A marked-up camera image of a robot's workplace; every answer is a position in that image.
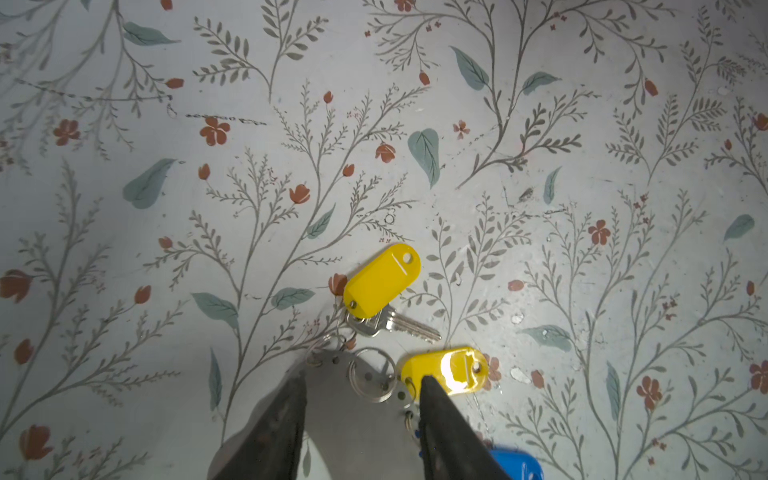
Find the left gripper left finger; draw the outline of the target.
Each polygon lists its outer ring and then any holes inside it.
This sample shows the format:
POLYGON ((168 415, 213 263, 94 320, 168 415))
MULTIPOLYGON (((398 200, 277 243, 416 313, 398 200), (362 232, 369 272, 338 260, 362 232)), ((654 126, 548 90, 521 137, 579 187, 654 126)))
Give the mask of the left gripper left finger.
POLYGON ((262 405, 216 453, 209 467, 211 479, 297 477, 307 409, 305 373, 290 375, 262 405))

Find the silver key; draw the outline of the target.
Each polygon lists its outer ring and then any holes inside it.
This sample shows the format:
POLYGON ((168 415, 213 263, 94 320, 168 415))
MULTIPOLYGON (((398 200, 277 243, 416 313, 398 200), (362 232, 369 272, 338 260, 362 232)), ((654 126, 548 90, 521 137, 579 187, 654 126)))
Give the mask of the silver key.
POLYGON ((346 322, 356 333, 369 338, 388 331, 406 333, 430 343, 436 343, 442 339, 438 330, 398 313, 389 305, 368 318, 360 318, 347 313, 346 322))

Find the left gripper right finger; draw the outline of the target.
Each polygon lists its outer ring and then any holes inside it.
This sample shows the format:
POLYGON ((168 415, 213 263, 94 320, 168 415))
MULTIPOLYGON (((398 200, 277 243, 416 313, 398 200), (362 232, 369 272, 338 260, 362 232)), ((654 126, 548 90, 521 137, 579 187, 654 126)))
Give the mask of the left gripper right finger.
POLYGON ((419 409, 425 479, 509 479, 432 376, 421 380, 419 409))

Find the yellow key tag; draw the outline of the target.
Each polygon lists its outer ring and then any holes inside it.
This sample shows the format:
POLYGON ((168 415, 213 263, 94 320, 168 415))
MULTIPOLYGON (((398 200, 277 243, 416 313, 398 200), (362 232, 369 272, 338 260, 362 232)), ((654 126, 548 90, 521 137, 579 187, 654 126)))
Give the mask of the yellow key tag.
POLYGON ((407 244, 393 244, 347 282, 343 293, 345 308, 357 318, 373 317, 410 287, 420 273, 417 251, 407 244))
POLYGON ((399 377, 412 398, 419 401, 424 377, 433 377, 449 396, 455 396, 482 390, 489 373, 482 353, 461 347, 415 355, 405 361, 399 377))

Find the blue key tag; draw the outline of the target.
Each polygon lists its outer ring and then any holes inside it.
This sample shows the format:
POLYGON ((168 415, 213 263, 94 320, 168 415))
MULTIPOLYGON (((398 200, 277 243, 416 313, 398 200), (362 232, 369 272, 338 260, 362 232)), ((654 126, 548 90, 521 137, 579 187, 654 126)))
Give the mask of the blue key tag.
POLYGON ((544 480, 541 464, 530 454, 520 450, 492 449, 492 458, 508 477, 515 480, 544 480))

